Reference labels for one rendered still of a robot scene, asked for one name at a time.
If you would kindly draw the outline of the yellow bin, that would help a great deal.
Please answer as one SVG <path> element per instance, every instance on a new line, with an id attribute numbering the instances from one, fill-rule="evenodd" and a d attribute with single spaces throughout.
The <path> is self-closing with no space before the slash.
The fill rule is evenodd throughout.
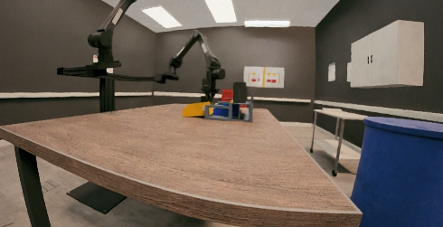
<path id="1" fill-rule="evenodd" d="M 189 104 L 183 110 L 184 117 L 204 116 L 205 110 L 202 110 L 202 107 L 205 108 L 206 104 L 211 105 L 211 102 L 199 102 L 199 103 Z M 213 113 L 212 108 L 209 108 L 209 115 L 211 115 L 212 113 Z"/>

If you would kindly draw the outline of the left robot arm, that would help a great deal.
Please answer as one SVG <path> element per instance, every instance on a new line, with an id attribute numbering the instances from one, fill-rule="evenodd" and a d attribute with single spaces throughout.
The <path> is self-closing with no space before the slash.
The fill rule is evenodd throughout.
<path id="1" fill-rule="evenodd" d="M 225 78 L 225 70 L 221 67 L 221 63 L 219 60 L 217 60 L 216 56 L 214 55 L 210 45 L 208 45 L 208 39 L 205 41 L 206 35 L 201 33 L 198 30 L 193 30 L 193 35 L 188 40 L 188 42 L 184 45 L 182 50 L 171 57 L 169 60 L 169 67 L 168 71 L 171 71 L 170 73 L 176 75 L 176 69 L 180 68 L 183 61 L 183 57 L 187 54 L 187 52 L 192 48 L 192 46 L 198 41 L 201 45 L 201 48 L 203 50 L 203 54 L 205 56 L 206 60 L 206 68 L 209 70 L 214 71 L 207 71 L 206 72 L 206 79 L 203 79 L 203 88 L 205 90 L 208 89 L 215 89 L 216 87 L 216 80 L 223 80 Z M 195 39 L 196 38 L 196 39 Z M 210 60 L 209 60 L 210 59 Z M 210 68 L 208 68 L 210 67 Z"/>

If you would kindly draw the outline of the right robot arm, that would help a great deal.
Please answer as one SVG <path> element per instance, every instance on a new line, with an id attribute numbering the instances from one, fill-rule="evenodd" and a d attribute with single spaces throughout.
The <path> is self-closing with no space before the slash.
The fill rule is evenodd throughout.
<path id="1" fill-rule="evenodd" d="M 98 62 L 93 62 L 93 65 L 119 63 L 119 61 L 114 61 L 114 55 L 112 55 L 111 50 L 113 31 L 126 10 L 136 1 L 137 0 L 120 0 L 99 29 L 88 36 L 89 45 L 93 48 L 101 49 L 98 50 Z"/>

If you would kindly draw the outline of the grey shelf rack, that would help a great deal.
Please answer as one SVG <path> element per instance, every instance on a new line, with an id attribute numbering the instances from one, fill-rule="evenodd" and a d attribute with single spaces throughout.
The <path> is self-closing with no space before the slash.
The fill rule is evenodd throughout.
<path id="1" fill-rule="evenodd" d="M 215 103 L 215 105 L 205 105 L 205 108 L 202 107 L 202 110 L 205 110 L 204 113 L 204 119 L 210 119 L 210 120 L 222 120 L 222 121 L 247 121 L 252 123 L 252 116 L 253 116 L 253 100 L 254 100 L 254 93 L 253 93 L 253 99 L 252 99 L 252 93 L 250 95 L 250 100 L 247 100 L 246 103 L 250 103 L 250 104 L 246 104 L 246 103 L 230 103 L 229 101 L 229 106 L 223 106 L 220 105 L 226 101 L 218 101 L 218 103 Z M 248 102 L 250 101 L 250 102 Z M 232 116 L 232 104 L 238 104 L 238 105 L 249 105 L 249 113 L 239 113 L 238 117 L 233 117 Z M 216 109 L 229 109 L 229 113 L 228 116 L 216 116 L 216 115 L 209 115 L 209 108 L 216 108 Z M 236 120 L 234 120 L 236 119 Z"/>

